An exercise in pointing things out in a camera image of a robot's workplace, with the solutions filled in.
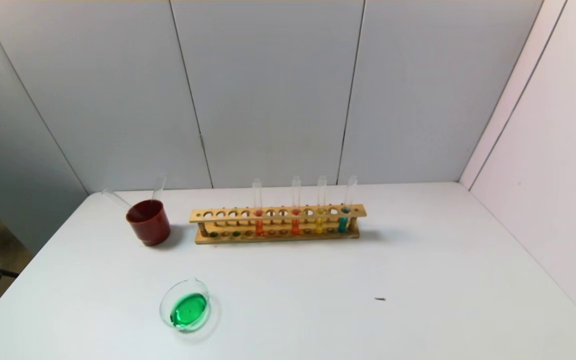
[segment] colored liquid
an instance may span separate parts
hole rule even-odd
[[[256,210],[254,212],[254,216],[256,217],[260,217],[263,216],[264,212],[262,210]],[[263,237],[264,235],[264,222],[261,220],[257,220],[254,222],[254,233],[258,236],[258,237]]]
[[[207,304],[208,302],[202,294],[197,292],[189,294],[181,298],[176,305],[174,305],[170,312],[170,322],[176,326],[176,328],[188,330],[193,326],[198,328],[198,326],[202,324],[195,324],[195,322],[204,315]]]
[[[292,209],[293,215],[299,215],[301,211],[299,209]],[[299,219],[293,219],[292,221],[292,229],[290,230],[293,235],[299,235]]]
[[[346,225],[348,224],[348,218],[339,219],[339,228],[337,231],[341,234],[346,232]]]
[[[342,207],[341,212],[344,214],[349,214],[350,213],[350,208],[349,207]],[[348,218],[341,218],[339,219],[339,228],[337,228],[337,231],[339,233],[345,233],[346,232],[346,225],[348,225]]]
[[[324,209],[317,209],[317,214],[324,215]],[[324,219],[316,218],[315,219],[315,234],[323,234],[324,233]]]

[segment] green liquid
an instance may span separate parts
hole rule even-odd
[[[190,330],[189,326],[204,315],[206,310],[206,298],[197,292],[182,297],[170,312],[170,322],[177,328]],[[201,326],[201,323],[193,324],[193,327]]]

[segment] teal liquid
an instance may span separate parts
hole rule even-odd
[[[343,207],[341,209],[341,212],[343,212],[344,214],[349,214],[350,213],[350,209],[348,207]],[[346,232],[346,225],[348,224],[348,218],[341,218],[339,219],[339,227],[337,228],[337,231],[340,234],[343,234]]]
[[[198,292],[182,297],[170,312],[170,322],[183,330],[194,330],[199,328],[205,320],[205,310],[208,302],[206,298]]]
[[[339,228],[337,228],[337,231],[341,234],[345,233],[347,223],[348,223],[348,218],[339,219]]]

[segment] yellow liquid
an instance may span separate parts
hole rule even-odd
[[[317,209],[317,214],[323,215],[324,209]],[[324,219],[316,218],[315,219],[315,234],[323,234],[324,233]]]

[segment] panel seam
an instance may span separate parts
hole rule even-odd
[[[470,154],[470,157],[468,158],[468,161],[466,162],[466,166],[464,166],[463,169],[461,170],[461,175],[459,176],[457,182],[459,182],[461,180],[462,176],[464,175],[464,172],[468,168],[468,165],[470,164],[471,159],[473,158],[473,155],[475,154],[475,151],[477,150],[477,145],[480,143],[480,141],[482,141],[482,138],[484,137],[484,134],[486,133],[486,130],[488,129],[488,127],[490,125],[490,121],[492,120],[492,117],[494,116],[495,111],[497,110],[497,107],[499,106],[499,102],[501,101],[501,98],[503,98],[503,96],[504,96],[504,92],[506,91],[506,88],[508,87],[508,83],[510,82],[510,78],[513,77],[513,73],[515,72],[515,69],[517,68],[517,64],[519,63],[519,59],[521,59],[522,53],[524,52],[524,49],[526,48],[526,44],[528,43],[528,38],[530,38],[530,34],[533,32],[533,29],[535,28],[535,23],[537,23],[537,18],[539,18],[539,13],[542,11],[542,7],[544,7],[544,1],[545,0],[541,0],[541,3],[539,4],[539,9],[537,10],[537,14],[535,15],[534,20],[532,21],[532,25],[530,25],[530,30],[528,30],[528,35],[526,36],[526,39],[524,39],[524,41],[523,41],[523,45],[521,46],[521,51],[519,51],[519,56],[517,56],[517,59],[514,60],[514,64],[512,65],[512,70],[510,70],[510,73],[508,74],[508,77],[505,80],[505,84],[503,85],[503,89],[501,90],[501,93],[499,94],[499,97],[497,98],[496,103],[494,104],[492,112],[490,112],[490,116],[488,117],[488,119],[486,121],[486,126],[484,127],[483,131],[479,135],[479,139],[477,140],[477,143],[475,144],[474,150]],[[470,191],[471,187],[473,187],[474,183],[475,182],[473,180],[472,184],[470,184],[470,186],[468,187],[469,191]]]
[[[508,126],[508,123],[510,123],[510,119],[512,119],[513,115],[515,114],[515,110],[517,109],[517,106],[521,102],[521,100],[524,96],[524,93],[526,92],[526,89],[528,88],[528,85],[530,84],[531,80],[533,79],[533,75],[535,74],[535,71],[539,67],[539,63],[542,61],[542,57],[544,56],[544,53],[546,52],[546,48],[548,48],[548,44],[550,44],[550,42],[551,42],[551,38],[553,38],[553,34],[555,33],[555,30],[557,29],[557,25],[560,23],[560,19],[562,18],[562,14],[564,13],[564,9],[566,9],[567,4],[568,4],[568,0],[566,0],[566,2],[564,2],[563,6],[561,7],[561,10],[559,11],[559,15],[557,16],[557,20],[555,21],[555,25],[552,27],[552,30],[550,31],[550,34],[548,35],[548,39],[546,40],[546,44],[543,46],[543,48],[541,50],[541,54],[539,54],[537,62],[534,64],[534,67],[532,68],[532,71],[530,72],[530,76],[528,76],[528,81],[526,81],[526,84],[523,86],[523,89],[521,90],[521,94],[519,94],[519,98],[517,98],[517,102],[514,103],[514,107],[512,107],[512,111],[510,112],[510,115],[508,115],[508,119],[505,121],[505,124],[503,125],[503,128],[499,132],[499,135],[497,135],[496,139],[494,140],[494,144],[492,145],[492,148],[490,148],[489,153],[487,153],[487,156],[486,156],[486,159],[484,160],[484,163],[482,164],[479,171],[477,172],[477,176],[475,176],[474,180],[472,181],[472,184],[468,188],[469,191],[472,191],[473,187],[477,183],[477,179],[480,177],[483,169],[486,167],[486,163],[489,161],[490,155],[494,152],[495,147],[497,146],[497,144],[499,142],[499,139],[501,139],[501,136],[504,134],[504,131],[506,130],[506,127]]]
[[[46,130],[48,130],[48,134],[50,134],[50,137],[52,138],[52,141],[55,143],[55,145],[57,146],[57,149],[59,150],[59,152],[61,153],[63,159],[66,161],[66,164],[68,165],[68,167],[70,168],[70,170],[72,171],[73,175],[75,176],[75,178],[77,179],[79,185],[81,186],[81,188],[83,189],[83,191],[87,194],[90,195],[89,190],[86,188],[86,186],[84,185],[84,183],[82,182],[82,179],[80,178],[80,176],[77,174],[77,171],[75,171],[75,168],[73,167],[73,164],[71,164],[70,160],[68,160],[68,157],[66,156],[66,153],[64,152],[64,150],[62,149],[62,146],[59,145],[59,142],[57,142],[57,139],[55,138],[55,135],[53,134],[53,132],[50,130],[50,127],[48,126],[48,124],[46,123],[46,121],[44,120],[44,116],[42,115],[41,111],[39,111],[39,108],[37,107],[37,104],[35,104],[35,101],[33,100],[33,97],[30,96],[30,92],[28,92],[28,89],[26,88],[26,85],[24,84],[24,82],[21,80],[21,76],[19,76],[19,73],[17,71],[17,69],[15,68],[14,64],[12,63],[12,61],[10,60],[10,57],[8,55],[8,53],[6,52],[6,48],[4,48],[4,45],[2,44],[2,41],[0,40],[0,48],[1,51],[3,52],[4,56],[6,57],[7,62],[10,64],[10,68],[12,68],[12,71],[14,73],[14,76],[16,76],[16,79],[19,80],[19,84],[21,84],[21,87],[23,89],[23,91],[25,92],[25,95],[28,96],[28,100],[30,100],[30,104],[32,104],[32,107],[34,107],[34,111],[37,112],[37,115],[39,116],[39,119],[41,119],[41,123],[43,123],[43,126],[46,128]]]
[[[343,123],[343,135],[341,137],[341,151],[339,153],[339,166],[336,169],[336,185],[339,185],[339,176],[341,175],[341,161],[344,157],[344,144],[346,142],[346,130],[348,129],[348,117],[350,116],[350,101],[353,97],[353,86],[355,85],[355,73],[357,71],[357,61],[359,59],[359,43],[362,39],[362,30],[364,29],[364,17],[366,15],[366,0],[363,0],[361,7],[361,22],[359,23],[359,34],[357,36],[357,48],[354,51],[354,64],[352,65],[352,78],[350,79],[350,92],[348,93],[348,105],[345,109],[345,123]]]
[[[208,179],[210,180],[211,189],[215,188],[213,184],[213,176],[210,173],[210,164],[208,164],[208,154],[206,153],[206,144],[204,144],[204,137],[202,136],[202,127],[199,125],[199,116],[197,115],[197,107],[195,106],[195,97],[193,96],[193,89],[190,86],[190,77],[188,76],[188,69],[186,68],[186,59],[184,59],[184,51],[181,48],[181,39],[179,38],[179,29],[177,27],[177,19],[175,18],[175,11],[172,8],[172,0],[168,0],[170,6],[170,15],[172,15],[172,23],[174,26],[174,35],[176,36],[176,43],[179,45],[179,53],[181,54],[181,65],[183,66],[183,73],[185,73],[185,82],[188,85],[188,92],[190,93],[190,102],[192,103],[192,111],[194,112],[194,120],[197,123],[197,131],[199,132],[199,142],[201,143],[201,150],[203,151],[203,159],[206,162],[206,170],[208,170]]]

